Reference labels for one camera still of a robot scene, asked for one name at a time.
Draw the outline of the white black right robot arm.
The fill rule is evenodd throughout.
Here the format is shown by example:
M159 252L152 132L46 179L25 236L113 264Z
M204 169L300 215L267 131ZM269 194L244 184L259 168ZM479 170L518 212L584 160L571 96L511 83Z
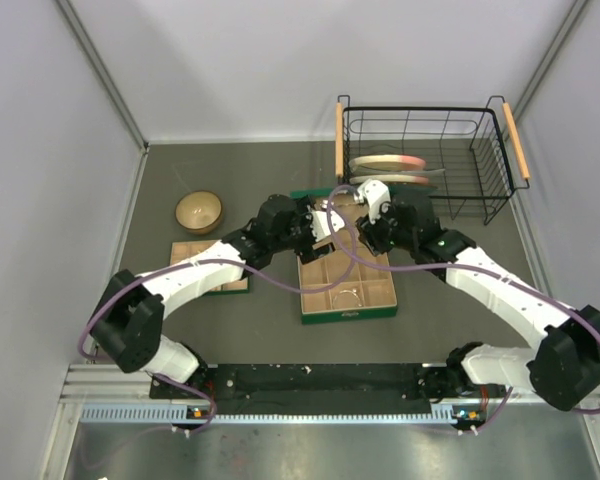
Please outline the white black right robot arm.
M477 341L454 350L447 365L473 385L500 384L534 392L571 411L600 386L600 311L577 310L548 297L492 260L472 239L441 226L429 197L391 193L369 181L354 195L368 208L356 222L359 238L380 255L409 253L411 270L428 270L479 302L525 341L523 348Z

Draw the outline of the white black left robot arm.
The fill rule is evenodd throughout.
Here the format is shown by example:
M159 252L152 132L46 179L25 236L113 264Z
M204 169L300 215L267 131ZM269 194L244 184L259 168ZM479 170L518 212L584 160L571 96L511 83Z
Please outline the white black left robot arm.
M331 253L327 239L344 226L338 214L316 209L309 196L272 195L245 226L202 252L154 272L116 273L86 334L124 373L143 371L188 383L204 363L163 334L164 320L190 301L263 270L277 253L292 251L302 263Z

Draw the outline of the green jewelry box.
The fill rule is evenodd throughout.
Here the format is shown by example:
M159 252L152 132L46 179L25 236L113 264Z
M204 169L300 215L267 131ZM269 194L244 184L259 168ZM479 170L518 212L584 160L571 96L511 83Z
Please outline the green jewelry box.
M374 256L358 240L342 229L338 237L345 247L363 258L351 259L335 246L335 251L317 261L298 263L301 322L304 325L391 318L398 301L392 274L378 269L389 264L388 256Z

